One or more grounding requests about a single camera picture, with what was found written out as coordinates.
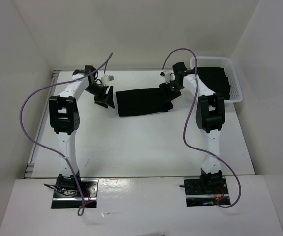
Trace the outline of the black skirt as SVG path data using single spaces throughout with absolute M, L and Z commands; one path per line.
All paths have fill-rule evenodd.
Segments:
M 116 100 L 120 117 L 167 112 L 173 108 L 171 100 L 160 88 L 117 91 Z

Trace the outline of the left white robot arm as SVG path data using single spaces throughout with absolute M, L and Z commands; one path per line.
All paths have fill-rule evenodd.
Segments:
M 67 87 L 59 95 L 49 98 L 50 126 L 57 135 L 58 152 L 63 158 L 55 190 L 64 195 L 68 193 L 75 197 L 82 191 L 75 147 L 76 132 L 80 126 L 77 101 L 86 91 L 93 95 L 95 104 L 115 108 L 113 86 L 109 85 L 114 76 L 103 74 L 98 78 L 97 74 L 91 65 L 83 70 L 75 70 Z

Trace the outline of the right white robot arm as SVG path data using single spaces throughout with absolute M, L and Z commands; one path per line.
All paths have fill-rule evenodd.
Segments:
M 225 122 L 224 96 L 210 89 L 199 77 L 196 69 L 188 70 L 183 62 L 173 66 L 173 72 L 162 70 L 160 73 L 165 82 L 159 87 L 168 98 L 175 99 L 181 95 L 183 88 L 188 89 L 194 96 L 195 104 L 190 112 L 196 110 L 195 121 L 201 131 L 205 147 L 195 150 L 206 154 L 199 177 L 199 187 L 206 194 L 215 192 L 220 185 L 223 173 L 220 154 L 220 133 Z

